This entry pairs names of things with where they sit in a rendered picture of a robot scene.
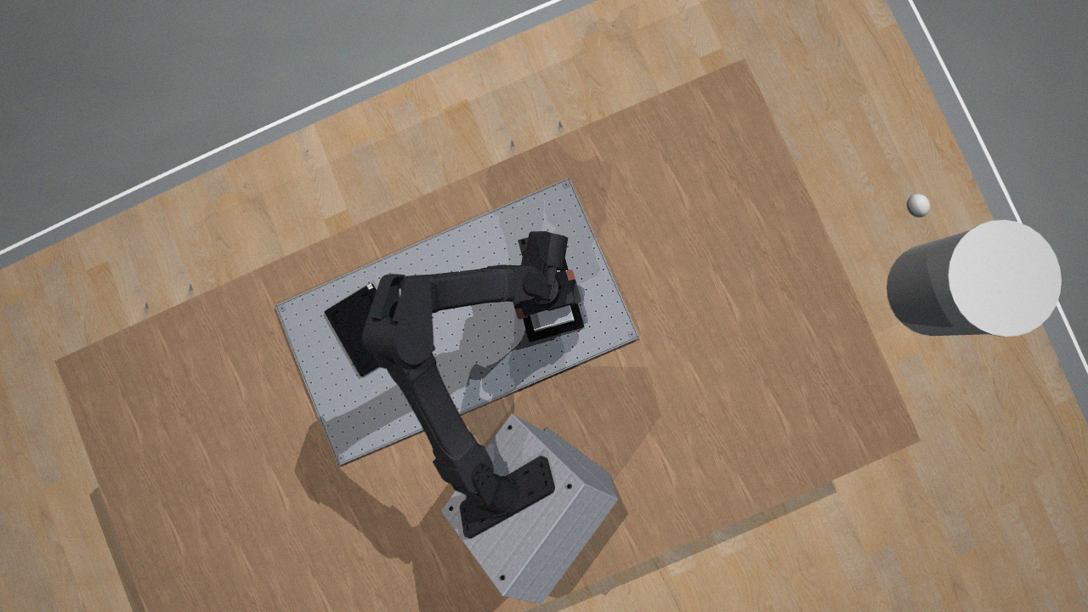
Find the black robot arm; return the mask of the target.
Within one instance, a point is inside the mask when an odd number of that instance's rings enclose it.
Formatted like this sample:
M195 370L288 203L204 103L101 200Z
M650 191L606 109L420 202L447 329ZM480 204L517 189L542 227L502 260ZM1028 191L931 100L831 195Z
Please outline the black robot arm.
M382 276L362 334L366 351L376 358L378 367L388 371L411 404L433 448L440 477L466 495L460 518L463 535L470 539L555 491L544 456L507 476L494 474L487 450L469 433L432 353L432 313L477 303L533 301L547 306L558 298L561 284L557 270L564 268L568 237L531 231L529 237L518 241L521 266Z

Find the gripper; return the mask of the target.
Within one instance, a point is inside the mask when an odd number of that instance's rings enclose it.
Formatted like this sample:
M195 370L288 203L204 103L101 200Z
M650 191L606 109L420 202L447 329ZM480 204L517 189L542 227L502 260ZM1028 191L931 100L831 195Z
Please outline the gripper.
M561 307L566 307L572 303L581 302L578 286L576 286L574 270L562 270L557 272L557 274L561 284L557 299L547 306L541 306L533 301L514 302L514 311L516 311L518 319L527 318L539 311L561 309Z

